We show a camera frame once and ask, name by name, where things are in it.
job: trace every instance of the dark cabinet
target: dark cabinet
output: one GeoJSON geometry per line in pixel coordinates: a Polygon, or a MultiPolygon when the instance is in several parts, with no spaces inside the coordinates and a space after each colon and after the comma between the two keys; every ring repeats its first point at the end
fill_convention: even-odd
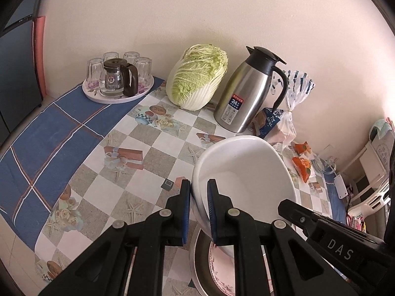
{"type": "Polygon", "coordinates": [[[0,27],[0,145],[42,101],[33,54],[39,4],[40,0],[9,4],[13,14],[0,27]]]}
{"type": "Polygon", "coordinates": [[[0,38],[0,112],[12,131],[41,103],[34,70],[32,21],[0,38]]]}
{"type": "Polygon", "coordinates": [[[15,10],[12,17],[9,19],[7,26],[15,23],[16,21],[33,14],[36,0],[23,0],[22,3],[15,10]]]}

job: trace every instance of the white wall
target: white wall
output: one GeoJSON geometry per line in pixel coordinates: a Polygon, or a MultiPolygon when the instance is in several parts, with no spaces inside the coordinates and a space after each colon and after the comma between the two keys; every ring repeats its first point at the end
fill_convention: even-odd
{"type": "Polygon", "coordinates": [[[370,0],[43,0],[40,13],[50,94],[80,83],[106,51],[139,51],[165,79],[184,49],[213,43],[229,57],[218,99],[245,45],[259,45],[311,75],[316,88],[294,112],[298,139],[316,152],[333,145],[340,165],[375,120],[395,117],[395,37],[370,0]]]}

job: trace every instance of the drinking glass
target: drinking glass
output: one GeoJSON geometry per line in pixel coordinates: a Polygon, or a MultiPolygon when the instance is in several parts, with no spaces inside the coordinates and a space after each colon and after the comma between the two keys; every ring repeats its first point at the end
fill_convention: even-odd
{"type": "Polygon", "coordinates": [[[106,52],[103,54],[103,63],[110,59],[118,59],[119,55],[118,52],[106,52]]]}
{"type": "Polygon", "coordinates": [[[103,69],[101,58],[94,58],[88,61],[86,68],[86,82],[89,89],[99,86],[100,72],[103,69]]]}
{"type": "Polygon", "coordinates": [[[130,63],[131,65],[134,65],[136,60],[140,57],[140,53],[135,52],[135,51],[129,51],[125,52],[124,54],[124,59],[130,63]]]}
{"type": "Polygon", "coordinates": [[[140,57],[135,62],[134,66],[137,68],[139,80],[147,80],[151,74],[152,60],[146,57],[140,57]]]}

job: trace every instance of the teapot black handle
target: teapot black handle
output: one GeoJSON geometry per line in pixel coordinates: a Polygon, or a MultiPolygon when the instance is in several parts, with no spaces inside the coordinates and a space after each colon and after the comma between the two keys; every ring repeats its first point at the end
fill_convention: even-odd
{"type": "Polygon", "coordinates": [[[121,65],[120,69],[124,81],[124,95],[136,95],[139,90],[139,76],[137,68],[134,65],[127,63],[126,65],[121,65]]]}
{"type": "Polygon", "coordinates": [[[280,75],[281,79],[283,80],[282,91],[273,105],[272,112],[274,112],[285,98],[285,95],[288,90],[288,77],[285,75],[285,73],[280,68],[277,68],[275,65],[272,66],[272,69],[273,69],[273,71],[277,72],[280,75]]]}

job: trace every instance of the pink floral plate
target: pink floral plate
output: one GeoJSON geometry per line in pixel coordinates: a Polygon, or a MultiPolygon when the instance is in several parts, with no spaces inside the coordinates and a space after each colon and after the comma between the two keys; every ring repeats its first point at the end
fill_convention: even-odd
{"type": "MultiPolygon", "coordinates": [[[[269,265],[267,263],[266,255],[263,255],[265,261],[267,279],[269,281],[270,293],[273,291],[273,285],[269,273],[269,265]]],[[[226,296],[235,296],[235,264],[234,259],[225,254],[213,242],[209,249],[209,265],[210,273],[215,284],[226,296]]]]}
{"type": "Polygon", "coordinates": [[[84,80],[84,82],[82,83],[82,90],[90,100],[98,103],[111,105],[115,103],[126,103],[129,101],[139,99],[142,96],[145,96],[151,90],[153,85],[154,85],[154,77],[150,75],[147,80],[144,80],[143,82],[139,82],[139,90],[135,96],[122,95],[114,98],[103,96],[100,93],[98,81],[93,81],[88,83],[86,80],[84,80]]]}

